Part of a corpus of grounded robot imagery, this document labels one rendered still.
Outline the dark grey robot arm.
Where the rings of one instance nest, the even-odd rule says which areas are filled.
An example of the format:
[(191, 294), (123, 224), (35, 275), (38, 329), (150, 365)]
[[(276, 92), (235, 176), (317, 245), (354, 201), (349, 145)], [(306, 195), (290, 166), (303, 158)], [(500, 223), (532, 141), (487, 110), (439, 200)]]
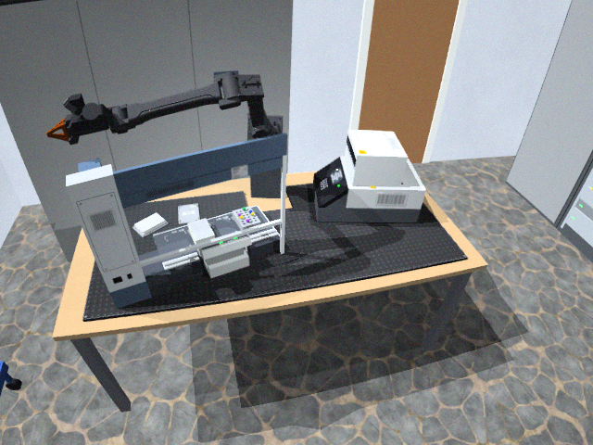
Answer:
[[(269, 121), (269, 118), (266, 118), (265, 110), (263, 110), (262, 97), (264, 97), (264, 93), (259, 74), (235, 75), (234, 72), (226, 72), (214, 75), (214, 81), (214, 83), (201, 88), (143, 103), (106, 108), (103, 104), (88, 103), (85, 105), (82, 94), (77, 94), (68, 97), (63, 105), (73, 114), (71, 125), (75, 133), (89, 130), (89, 126), (92, 127), (94, 133), (97, 133), (108, 130), (110, 126), (112, 133), (124, 134), (128, 130), (136, 128), (136, 125), (172, 113), (211, 104), (219, 104), (220, 109), (224, 110), (238, 107), (241, 102), (247, 101), (250, 111), (247, 113), (249, 121), (247, 124), (250, 125), (249, 133), (252, 134), (252, 138), (279, 133), (277, 121)], [(225, 100), (222, 98), (221, 86)]]

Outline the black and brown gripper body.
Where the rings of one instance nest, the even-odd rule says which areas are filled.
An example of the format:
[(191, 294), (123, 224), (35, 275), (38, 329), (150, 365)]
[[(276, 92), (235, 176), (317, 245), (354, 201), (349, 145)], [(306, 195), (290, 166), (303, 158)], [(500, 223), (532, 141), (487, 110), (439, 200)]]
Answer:
[(69, 135), (69, 144), (70, 145), (78, 144), (79, 137), (81, 135), (86, 135), (86, 134), (92, 134), (93, 133), (93, 130), (92, 130), (92, 127), (91, 126), (89, 126), (90, 127), (89, 130), (84, 130), (84, 131), (80, 131), (80, 132), (75, 133), (74, 130), (73, 130), (73, 127), (71, 125), (72, 117), (73, 117), (73, 114), (67, 115), (67, 117), (65, 119), (65, 122), (64, 122), (64, 126), (65, 126), (65, 128), (67, 130), (67, 133)]

